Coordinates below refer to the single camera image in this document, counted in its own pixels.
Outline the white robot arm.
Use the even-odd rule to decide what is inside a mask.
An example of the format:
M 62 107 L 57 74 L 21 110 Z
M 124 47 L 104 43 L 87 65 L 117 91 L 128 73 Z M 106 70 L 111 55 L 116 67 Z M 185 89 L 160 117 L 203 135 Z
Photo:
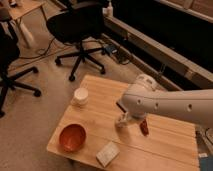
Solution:
M 120 102 L 126 112 L 119 118 L 119 125 L 143 120 L 151 113 L 213 128 L 213 89 L 161 91 L 155 79 L 140 74 Z

